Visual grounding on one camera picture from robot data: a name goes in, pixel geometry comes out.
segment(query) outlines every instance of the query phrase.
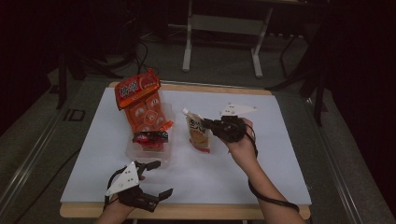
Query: white paper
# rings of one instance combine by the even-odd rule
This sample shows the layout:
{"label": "white paper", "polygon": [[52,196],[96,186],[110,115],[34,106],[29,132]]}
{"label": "white paper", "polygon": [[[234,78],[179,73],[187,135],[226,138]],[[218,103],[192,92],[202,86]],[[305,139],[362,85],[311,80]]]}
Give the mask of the white paper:
{"label": "white paper", "polygon": [[[143,173],[146,177],[140,183],[143,191],[157,196],[174,189],[172,196],[162,203],[256,204],[247,177],[216,136],[211,137],[209,154],[191,146],[181,112],[186,107],[204,118],[220,119],[219,111],[233,102],[256,106],[257,111],[243,117],[253,121],[258,160],[276,187],[292,203],[311,204],[274,96],[161,91],[161,97],[162,102],[172,105],[175,113],[170,162],[164,169]],[[129,134],[124,112],[117,109],[114,89],[106,88],[61,202],[103,202],[108,179],[131,162],[125,155]]]}

